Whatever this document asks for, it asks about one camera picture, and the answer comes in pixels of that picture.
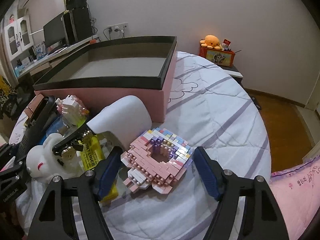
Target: yellow package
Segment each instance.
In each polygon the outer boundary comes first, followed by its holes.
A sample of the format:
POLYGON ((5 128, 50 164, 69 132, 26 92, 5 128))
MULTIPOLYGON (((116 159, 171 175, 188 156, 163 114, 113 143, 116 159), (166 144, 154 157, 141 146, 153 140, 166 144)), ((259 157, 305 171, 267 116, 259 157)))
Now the yellow package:
MULTIPOLYGON (((98 162, 104 160, 104 154, 100 146, 98 137, 92 136, 89 145, 84 144, 83 152, 81 152, 81 160, 83 163, 84 171, 92 170, 97 166, 98 162)), ((118 190, 116 185, 113 183, 110 189, 110 192, 107 196, 103 198, 102 201, 111 201, 118 196, 118 190)))

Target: pink box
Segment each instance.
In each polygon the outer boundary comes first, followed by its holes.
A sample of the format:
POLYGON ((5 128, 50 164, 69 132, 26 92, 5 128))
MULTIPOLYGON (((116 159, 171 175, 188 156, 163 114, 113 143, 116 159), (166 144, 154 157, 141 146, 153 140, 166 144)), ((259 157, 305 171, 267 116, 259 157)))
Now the pink box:
POLYGON ((94 114, 124 96, 134 95, 144 103, 153 122, 164 122, 176 61, 176 37, 99 42, 47 72, 34 85, 35 94, 59 98, 76 95, 94 114))

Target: bed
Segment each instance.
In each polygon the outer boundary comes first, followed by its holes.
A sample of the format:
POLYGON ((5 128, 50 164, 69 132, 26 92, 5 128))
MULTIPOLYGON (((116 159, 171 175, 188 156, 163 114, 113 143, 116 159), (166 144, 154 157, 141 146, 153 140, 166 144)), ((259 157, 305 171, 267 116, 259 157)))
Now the bed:
MULTIPOLYGON (((12 132, 10 143, 21 140, 26 115, 12 132)), ((178 134, 192 147, 203 146, 210 158, 238 176, 270 179, 271 157, 262 118, 243 88, 220 67, 186 52, 178 52, 165 122, 154 123, 178 134)), ((114 239, 202 239, 217 202, 210 197, 192 164, 169 195, 154 190, 130 194, 122 183, 126 168, 119 171, 119 197, 101 209, 114 239)), ((37 205, 46 188, 32 180, 17 200, 22 228, 28 233, 37 205)), ((244 199, 238 204, 230 239, 237 239, 244 199)), ((74 215, 80 239, 87 239, 77 198, 74 215)))

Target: cabinet door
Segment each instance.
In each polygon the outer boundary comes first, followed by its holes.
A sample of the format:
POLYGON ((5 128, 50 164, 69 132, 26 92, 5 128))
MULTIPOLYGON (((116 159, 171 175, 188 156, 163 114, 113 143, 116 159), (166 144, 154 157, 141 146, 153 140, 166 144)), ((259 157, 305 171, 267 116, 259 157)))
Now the cabinet door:
POLYGON ((21 52, 20 40, 18 38, 17 21, 4 27, 4 36, 10 61, 21 52))
POLYGON ((25 51, 26 49, 33 46, 33 39, 31 34, 31 28, 30 28, 30 22, 29 17, 24 16, 22 18, 19 18, 17 20, 18 25, 18 31, 19 31, 19 41, 21 44, 22 51, 25 51))

